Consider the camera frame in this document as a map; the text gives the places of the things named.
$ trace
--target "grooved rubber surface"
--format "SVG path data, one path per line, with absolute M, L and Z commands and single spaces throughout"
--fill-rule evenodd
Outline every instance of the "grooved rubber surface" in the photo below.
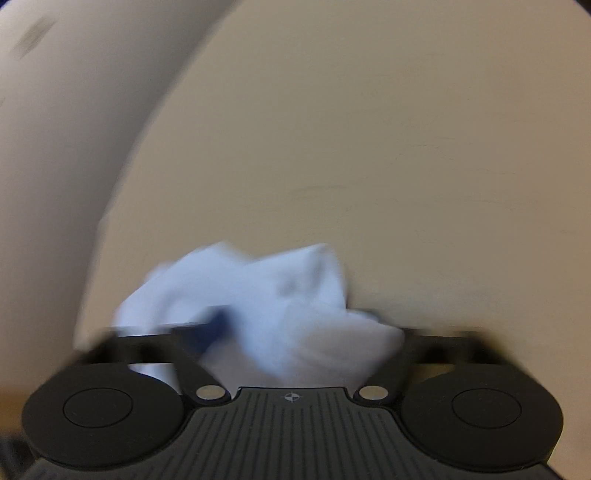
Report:
M 464 472 L 420 452 L 382 408 L 341 388 L 243 388 L 233 402 L 197 410 L 176 440 L 111 471 L 80 472 L 39 460 L 25 480 L 559 480 L 544 465 Z

